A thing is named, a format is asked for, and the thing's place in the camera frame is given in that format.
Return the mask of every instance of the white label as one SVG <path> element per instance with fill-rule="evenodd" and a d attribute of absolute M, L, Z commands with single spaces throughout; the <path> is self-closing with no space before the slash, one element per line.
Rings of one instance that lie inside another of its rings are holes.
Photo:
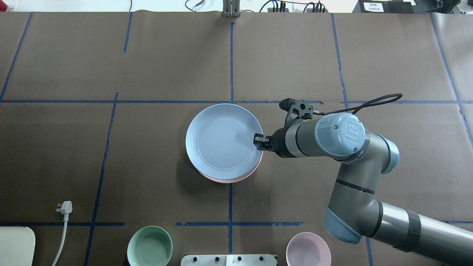
<path fill-rule="evenodd" d="M 382 3 L 367 3 L 367 2 L 364 2 L 363 5 L 365 6 L 366 11 L 384 12 Z"/>

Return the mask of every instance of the black box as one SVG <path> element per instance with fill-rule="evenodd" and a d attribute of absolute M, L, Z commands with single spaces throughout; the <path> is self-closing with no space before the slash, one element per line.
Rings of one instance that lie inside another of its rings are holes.
<path fill-rule="evenodd" d="M 410 2 L 359 0 L 352 13 L 405 13 L 413 14 Z"/>

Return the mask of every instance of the green cup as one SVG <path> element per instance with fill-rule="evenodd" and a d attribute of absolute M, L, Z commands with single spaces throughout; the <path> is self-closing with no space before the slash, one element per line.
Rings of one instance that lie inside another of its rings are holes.
<path fill-rule="evenodd" d="M 173 242 L 166 230 L 147 226 L 132 236 L 126 256 L 131 266 L 166 266 L 172 253 Z"/>

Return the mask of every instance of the white power plug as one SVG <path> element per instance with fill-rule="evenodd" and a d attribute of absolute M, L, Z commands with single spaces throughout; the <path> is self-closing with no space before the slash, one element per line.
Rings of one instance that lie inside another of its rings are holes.
<path fill-rule="evenodd" d="M 56 255 L 56 259 L 54 259 L 53 266 L 56 265 L 58 262 L 59 256 L 61 255 L 62 247 L 64 246 L 64 240 L 66 239 L 66 229 L 67 229 L 67 221 L 69 221 L 69 213 L 72 212 L 72 202 L 65 201 L 63 203 L 58 203 L 57 212 L 64 214 L 64 229 L 62 230 L 62 239 L 61 244 L 59 246 L 58 254 Z"/>

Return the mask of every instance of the blue joint cap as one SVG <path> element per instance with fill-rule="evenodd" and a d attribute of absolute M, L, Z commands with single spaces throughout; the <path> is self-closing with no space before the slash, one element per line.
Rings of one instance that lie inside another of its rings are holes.
<path fill-rule="evenodd" d="M 315 139 L 320 148 L 333 156 L 348 156 L 365 144 L 365 127 L 350 113 L 325 115 L 315 125 Z"/>
<path fill-rule="evenodd" d="M 387 164 L 386 169 L 381 172 L 381 174 L 387 174 L 391 172 L 394 167 L 396 167 L 397 163 L 399 162 L 399 149 L 397 148 L 394 142 L 390 141 L 389 139 L 377 134 L 378 136 L 382 137 L 385 140 L 386 145 L 389 149 L 389 163 Z"/>
<path fill-rule="evenodd" d="M 327 208 L 327 214 L 325 215 L 324 229 L 329 235 L 350 244 L 358 244 L 361 239 L 360 234 L 347 225 L 329 208 Z"/>

